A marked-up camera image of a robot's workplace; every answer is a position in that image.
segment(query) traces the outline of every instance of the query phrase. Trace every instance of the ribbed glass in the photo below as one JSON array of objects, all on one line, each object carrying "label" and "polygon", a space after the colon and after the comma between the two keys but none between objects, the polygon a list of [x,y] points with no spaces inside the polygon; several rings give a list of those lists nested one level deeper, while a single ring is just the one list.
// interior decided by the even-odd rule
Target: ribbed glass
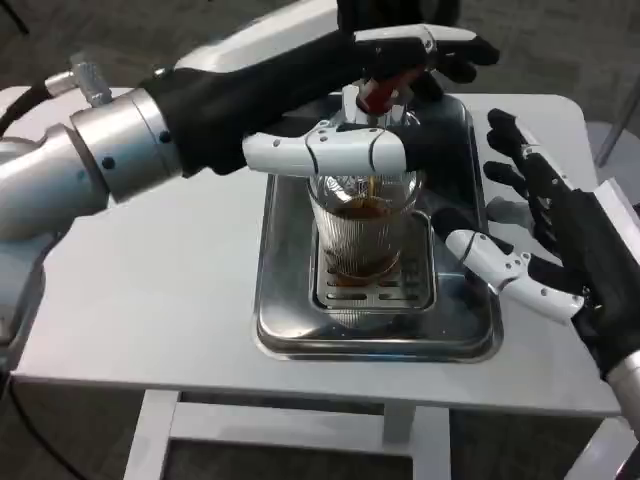
[{"label": "ribbed glass", "polygon": [[309,179],[320,248],[343,276],[373,280],[398,260],[420,190],[415,173]]}]

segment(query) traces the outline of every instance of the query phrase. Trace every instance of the floor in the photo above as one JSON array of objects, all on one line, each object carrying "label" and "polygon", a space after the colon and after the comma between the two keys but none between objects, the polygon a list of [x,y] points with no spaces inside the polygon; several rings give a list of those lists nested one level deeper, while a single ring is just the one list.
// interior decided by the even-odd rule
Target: floor
[{"label": "floor", "polygon": [[[134,85],[193,46],[287,3],[10,1],[32,35],[19,35],[0,12],[0,89],[65,69],[68,56],[86,47],[110,83]],[[640,74],[640,4],[634,0],[463,0],[461,24],[503,50],[502,65],[483,70],[465,91],[565,95],[587,120],[610,122]],[[630,129],[640,135],[640,115]],[[44,435],[90,478],[122,477],[141,392],[43,385],[19,385],[18,392]],[[598,424],[469,412],[453,413],[451,423],[454,478],[474,480],[562,479]],[[402,459],[178,444],[166,478],[408,479],[409,472]],[[28,436],[6,399],[0,404],[0,478],[70,478]]]}]

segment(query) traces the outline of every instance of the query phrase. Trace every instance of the metal tray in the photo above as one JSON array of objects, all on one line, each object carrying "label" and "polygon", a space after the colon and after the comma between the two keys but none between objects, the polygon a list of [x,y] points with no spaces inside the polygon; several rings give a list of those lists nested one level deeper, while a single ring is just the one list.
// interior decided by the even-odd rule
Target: metal tray
[{"label": "metal tray", "polygon": [[[337,102],[328,98],[295,115],[326,118],[333,107],[339,108],[339,98]],[[486,226],[470,116],[452,97],[436,106],[416,105],[413,110],[421,122],[448,122],[459,135],[461,146],[456,158],[442,159],[443,165],[456,169],[455,180],[440,179],[436,173],[427,182],[428,189],[422,192],[417,208],[428,214],[444,205],[455,206],[479,227]],[[255,299],[257,339],[265,351],[289,359],[446,362],[480,361],[497,351],[502,341],[498,302],[482,282],[458,265],[430,230],[424,233],[424,228],[416,240],[423,248],[405,248],[415,253],[417,246],[422,256],[409,255],[413,258],[406,260],[411,261],[401,263],[421,265],[426,275],[426,288],[416,297],[406,297],[402,270],[398,270],[396,277],[384,279],[396,283],[369,288],[375,289],[377,300],[380,288],[389,288],[383,293],[391,296],[405,295],[400,305],[393,305],[393,301],[391,305],[366,301],[355,305],[341,303],[340,298],[326,299],[331,279],[326,269],[321,271],[305,181],[279,176],[268,181]]]}]

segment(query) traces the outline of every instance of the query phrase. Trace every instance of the white table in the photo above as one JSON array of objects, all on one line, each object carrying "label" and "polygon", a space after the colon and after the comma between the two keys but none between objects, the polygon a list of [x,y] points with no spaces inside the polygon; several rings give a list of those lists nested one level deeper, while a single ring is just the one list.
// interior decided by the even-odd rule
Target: white table
[{"label": "white table", "polygon": [[[0,105],[17,94],[0,92]],[[473,115],[481,161],[501,157],[485,140],[486,112],[499,107],[529,125],[575,184],[595,186],[584,119],[573,102],[557,96],[459,98]],[[67,94],[30,113],[8,134],[36,139],[79,108],[81,96]],[[170,436],[409,455],[424,455],[428,446],[428,460],[439,465],[429,465],[432,478],[447,478],[447,411],[419,408],[407,442],[414,406],[619,413],[572,327],[508,300],[501,301],[504,343],[479,364],[283,361],[265,355],[253,334],[265,185],[265,175],[249,171],[175,180],[78,220],[46,261],[47,289],[15,375],[168,390],[147,393],[126,478],[159,478]],[[484,189],[487,201],[497,195],[517,200],[495,183],[485,181]],[[519,227],[492,225],[491,232],[544,255]],[[389,414],[385,438],[401,443],[372,434],[383,425],[376,417],[183,404],[177,391],[381,402]],[[434,443],[429,422],[446,439]],[[143,448],[145,441],[151,443]],[[422,455],[414,461],[417,476],[425,468]]]}]

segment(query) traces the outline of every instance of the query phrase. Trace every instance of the white table leg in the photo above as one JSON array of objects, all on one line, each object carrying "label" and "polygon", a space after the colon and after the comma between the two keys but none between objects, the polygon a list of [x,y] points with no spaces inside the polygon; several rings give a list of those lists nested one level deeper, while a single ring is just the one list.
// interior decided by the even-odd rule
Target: white table leg
[{"label": "white table leg", "polygon": [[606,418],[564,477],[565,480],[615,480],[638,441],[626,422]]},{"label": "white table leg", "polygon": [[408,443],[416,414],[415,405],[387,403],[384,406],[382,439],[385,443]]},{"label": "white table leg", "polygon": [[145,392],[123,480],[162,480],[179,397],[179,392]]},{"label": "white table leg", "polygon": [[[397,441],[386,441],[385,432]],[[180,402],[177,392],[151,390],[145,394],[124,479],[160,480],[170,440],[411,457],[415,479],[451,480],[449,411],[444,408],[392,406],[381,417]]]}]

